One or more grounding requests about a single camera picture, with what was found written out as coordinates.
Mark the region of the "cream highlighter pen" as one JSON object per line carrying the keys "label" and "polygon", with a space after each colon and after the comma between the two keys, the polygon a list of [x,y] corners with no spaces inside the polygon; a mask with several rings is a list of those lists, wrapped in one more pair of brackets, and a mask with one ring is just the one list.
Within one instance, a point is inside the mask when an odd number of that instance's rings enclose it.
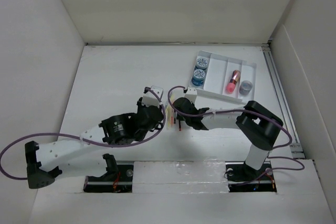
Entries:
{"label": "cream highlighter pen", "polygon": [[166,129],[169,130],[171,128],[171,107],[168,106],[166,108]]}

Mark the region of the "clear marker tube pink cap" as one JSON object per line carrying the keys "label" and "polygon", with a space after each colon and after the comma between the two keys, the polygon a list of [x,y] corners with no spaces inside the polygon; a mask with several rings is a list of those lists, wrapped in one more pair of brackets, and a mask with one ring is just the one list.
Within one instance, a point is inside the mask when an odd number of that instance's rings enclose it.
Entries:
{"label": "clear marker tube pink cap", "polygon": [[228,82],[228,84],[225,88],[225,91],[227,93],[233,93],[234,92],[234,90],[236,88],[236,85],[240,80],[240,75],[241,75],[241,73],[240,73],[239,70],[234,70],[233,71],[232,76],[231,76],[231,78],[230,78],[230,80],[229,80],[229,82]]}

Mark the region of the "blue cleaning gel jar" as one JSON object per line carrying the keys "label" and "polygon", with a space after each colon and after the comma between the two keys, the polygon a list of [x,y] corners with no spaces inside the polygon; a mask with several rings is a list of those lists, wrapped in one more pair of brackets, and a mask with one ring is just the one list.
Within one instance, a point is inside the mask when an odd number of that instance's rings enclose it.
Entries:
{"label": "blue cleaning gel jar", "polygon": [[209,57],[204,56],[196,57],[196,63],[195,63],[196,69],[206,70],[208,68],[208,65],[209,65]]}
{"label": "blue cleaning gel jar", "polygon": [[195,68],[193,71],[191,83],[196,87],[200,87],[204,84],[205,78],[206,71],[203,69]]}

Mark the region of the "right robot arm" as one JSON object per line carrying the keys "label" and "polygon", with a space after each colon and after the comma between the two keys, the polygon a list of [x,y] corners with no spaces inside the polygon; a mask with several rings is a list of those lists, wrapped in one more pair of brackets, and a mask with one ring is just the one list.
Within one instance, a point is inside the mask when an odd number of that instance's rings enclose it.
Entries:
{"label": "right robot arm", "polygon": [[195,130],[241,130],[251,142],[250,150],[242,167],[233,171],[235,181],[242,182],[261,174],[262,165],[273,149],[283,121],[256,101],[249,101],[242,111],[219,113],[210,108],[197,109],[187,98],[178,98],[173,106],[179,111],[178,118]]}

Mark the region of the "clear jar of paper clips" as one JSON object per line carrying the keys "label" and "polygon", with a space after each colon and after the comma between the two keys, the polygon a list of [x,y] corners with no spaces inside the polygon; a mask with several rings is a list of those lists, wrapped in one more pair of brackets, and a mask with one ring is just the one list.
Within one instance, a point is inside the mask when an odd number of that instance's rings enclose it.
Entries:
{"label": "clear jar of paper clips", "polygon": [[248,95],[252,89],[253,89],[253,84],[248,80],[244,80],[240,84],[239,93],[241,95]]}

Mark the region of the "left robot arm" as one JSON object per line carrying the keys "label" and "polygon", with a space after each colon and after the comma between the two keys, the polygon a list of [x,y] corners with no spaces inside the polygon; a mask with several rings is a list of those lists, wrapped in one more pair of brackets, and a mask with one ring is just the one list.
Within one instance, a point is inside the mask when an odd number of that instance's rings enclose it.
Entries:
{"label": "left robot arm", "polygon": [[25,144],[28,187],[40,189],[66,177],[89,175],[112,180],[118,167],[112,154],[104,154],[97,162],[76,159],[100,148],[125,148],[145,143],[146,135],[163,128],[164,106],[161,101],[139,98],[135,113],[112,116],[80,136],[65,134],[64,139],[47,144],[30,141]]}

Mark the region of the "orange highlighter pen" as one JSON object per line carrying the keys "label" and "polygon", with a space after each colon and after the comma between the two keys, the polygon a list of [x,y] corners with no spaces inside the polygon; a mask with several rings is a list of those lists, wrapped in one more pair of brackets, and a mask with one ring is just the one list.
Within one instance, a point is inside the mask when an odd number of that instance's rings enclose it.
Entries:
{"label": "orange highlighter pen", "polygon": [[173,109],[170,109],[169,120],[170,120],[170,127],[173,127],[176,124],[176,115]]}

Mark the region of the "yellow highlighter pen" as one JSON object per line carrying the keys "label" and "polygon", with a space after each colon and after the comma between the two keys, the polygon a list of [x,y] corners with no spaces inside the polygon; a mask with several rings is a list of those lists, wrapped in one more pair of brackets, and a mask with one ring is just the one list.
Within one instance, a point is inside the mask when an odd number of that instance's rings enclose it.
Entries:
{"label": "yellow highlighter pen", "polygon": [[168,100],[169,105],[172,106],[174,101],[175,101],[175,95],[172,94],[171,96],[169,96],[169,100]]}

